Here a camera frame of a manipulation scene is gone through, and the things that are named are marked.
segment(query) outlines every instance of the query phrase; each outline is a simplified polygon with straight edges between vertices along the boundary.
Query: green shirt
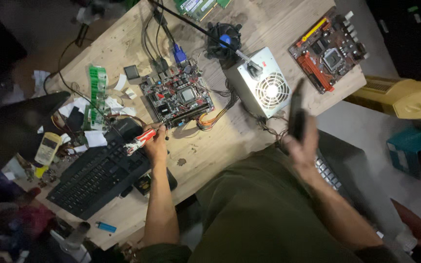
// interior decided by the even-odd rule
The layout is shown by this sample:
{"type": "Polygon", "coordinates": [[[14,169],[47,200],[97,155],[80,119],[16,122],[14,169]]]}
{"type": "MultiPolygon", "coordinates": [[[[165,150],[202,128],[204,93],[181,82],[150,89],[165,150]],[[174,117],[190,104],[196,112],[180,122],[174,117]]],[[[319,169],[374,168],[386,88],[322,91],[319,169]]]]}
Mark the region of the green shirt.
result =
{"type": "Polygon", "coordinates": [[[204,222],[195,251],[149,246],[141,262],[396,262],[385,248],[355,254],[336,241],[295,174],[273,146],[229,166],[196,194],[204,222]]]}

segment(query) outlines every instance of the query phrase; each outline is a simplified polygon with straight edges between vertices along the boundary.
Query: keyboard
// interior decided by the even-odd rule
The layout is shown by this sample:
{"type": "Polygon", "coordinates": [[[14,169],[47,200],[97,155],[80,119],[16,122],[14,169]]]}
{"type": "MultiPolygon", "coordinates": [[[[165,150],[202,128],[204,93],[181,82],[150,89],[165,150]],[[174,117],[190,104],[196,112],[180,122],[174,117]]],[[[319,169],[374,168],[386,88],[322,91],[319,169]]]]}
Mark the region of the keyboard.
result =
{"type": "Polygon", "coordinates": [[[318,169],[318,173],[323,179],[332,186],[334,190],[338,191],[342,187],[341,182],[339,182],[337,176],[335,176],[334,172],[328,167],[327,162],[324,160],[324,157],[319,150],[317,151],[317,154],[318,156],[316,156],[314,166],[318,169]]]}
{"type": "Polygon", "coordinates": [[[124,144],[142,134],[142,128],[126,118],[105,134],[107,146],[90,148],[61,175],[61,182],[47,199],[71,214],[89,219],[150,169],[143,149],[126,155],[124,144]]]}

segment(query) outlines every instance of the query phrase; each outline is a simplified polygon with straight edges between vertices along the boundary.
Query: teal box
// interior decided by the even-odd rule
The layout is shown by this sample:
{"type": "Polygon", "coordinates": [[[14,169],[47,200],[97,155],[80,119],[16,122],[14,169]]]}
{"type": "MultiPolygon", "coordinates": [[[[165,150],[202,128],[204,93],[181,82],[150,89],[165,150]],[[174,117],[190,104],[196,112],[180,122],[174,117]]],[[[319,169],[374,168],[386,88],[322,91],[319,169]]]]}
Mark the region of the teal box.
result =
{"type": "Polygon", "coordinates": [[[386,143],[392,165],[412,177],[420,179],[421,130],[407,128],[393,135],[386,143]]]}

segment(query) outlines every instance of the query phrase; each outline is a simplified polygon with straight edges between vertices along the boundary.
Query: wooden table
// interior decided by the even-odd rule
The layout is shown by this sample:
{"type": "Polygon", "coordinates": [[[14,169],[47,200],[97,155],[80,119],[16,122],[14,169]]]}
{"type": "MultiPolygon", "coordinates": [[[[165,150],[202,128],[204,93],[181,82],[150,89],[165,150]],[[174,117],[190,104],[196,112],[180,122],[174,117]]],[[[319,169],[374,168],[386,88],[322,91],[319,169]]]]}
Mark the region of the wooden table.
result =
{"type": "MultiPolygon", "coordinates": [[[[164,2],[167,7],[175,10],[172,0],[164,2]]],[[[241,29],[243,52],[250,53],[268,46],[289,85],[295,87],[296,82],[305,75],[289,55],[288,48],[333,5],[333,0],[233,0],[226,9],[217,6],[200,25],[204,27],[208,21],[241,23],[243,25],[241,29]]],[[[124,73],[125,66],[137,65],[142,76],[149,74],[151,67],[141,44],[141,36],[144,21],[147,21],[150,15],[151,5],[146,0],[132,8],[62,70],[67,83],[77,82],[80,92],[90,97],[87,74],[89,64],[106,68],[112,87],[119,74],[124,73]]],[[[197,55],[205,48],[205,36],[167,13],[165,17],[174,38],[183,47],[188,57],[197,59],[197,55]]],[[[151,21],[148,30],[151,39],[154,39],[156,31],[157,23],[151,21]]],[[[162,54],[165,54],[169,60],[171,51],[163,30],[159,34],[159,46],[162,54]]],[[[217,60],[208,60],[201,56],[199,66],[204,70],[203,77],[209,88],[225,89],[225,77],[217,60]]],[[[339,81],[332,93],[320,95],[311,83],[306,81],[306,85],[310,87],[304,89],[306,93],[304,106],[311,114],[319,115],[365,83],[360,66],[339,81]]],[[[139,84],[137,81],[126,83],[125,89],[132,87],[137,94],[141,94],[137,84],[139,84]]],[[[66,90],[58,76],[51,80],[47,87],[51,92],[66,90]]],[[[121,92],[113,89],[109,89],[108,93],[125,97],[121,92]]],[[[227,98],[216,94],[212,94],[212,99],[216,110],[210,114],[210,117],[216,115],[227,102],[227,98]]],[[[137,116],[142,120],[153,122],[155,117],[149,113],[149,105],[143,97],[139,96],[133,100],[123,99],[123,101],[125,106],[134,107],[137,116]]],[[[283,115],[286,113],[287,108],[280,112],[283,115]]],[[[270,120],[268,124],[278,131],[286,125],[274,120],[270,120]]],[[[244,158],[250,152],[265,148],[275,140],[272,135],[262,131],[256,125],[254,119],[249,117],[239,103],[228,111],[209,132],[199,131],[196,124],[191,122],[171,130],[169,135],[167,148],[171,154],[167,164],[178,181],[178,188],[172,193],[175,204],[194,194],[227,165],[244,158]]],[[[25,189],[33,186],[22,180],[18,183],[25,189]]],[[[57,216],[77,225],[81,219],[45,199],[56,183],[45,187],[38,199],[57,216]]],[[[112,234],[92,227],[88,237],[103,249],[123,241],[144,226],[147,202],[148,199],[136,190],[126,198],[115,198],[88,222],[94,224],[96,221],[102,221],[116,226],[117,231],[112,234]]]]}

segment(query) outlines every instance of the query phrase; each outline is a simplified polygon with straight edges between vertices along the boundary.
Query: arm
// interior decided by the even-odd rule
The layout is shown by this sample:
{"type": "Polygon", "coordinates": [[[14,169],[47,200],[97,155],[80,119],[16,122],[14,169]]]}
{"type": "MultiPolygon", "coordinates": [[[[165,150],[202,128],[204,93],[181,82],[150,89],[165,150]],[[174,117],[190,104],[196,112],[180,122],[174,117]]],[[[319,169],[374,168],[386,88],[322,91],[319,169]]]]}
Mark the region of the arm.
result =
{"type": "Polygon", "coordinates": [[[152,165],[152,183],[144,230],[146,246],[161,243],[178,244],[180,238],[178,219],[167,178],[165,126],[156,123],[146,126],[144,130],[158,126],[160,128],[154,140],[145,144],[145,151],[152,165]]]}
{"type": "Polygon", "coordinates": [[[305,130],[303,142],[286,136],[283,138],[283,144],[293,158],[293,167],[319,201],[320,219],[323,224],[332,236],[352,250],[383,245],[373,228],[331,188],[314,167],[319,139],[314,117],[307,119],[305,130]]]}

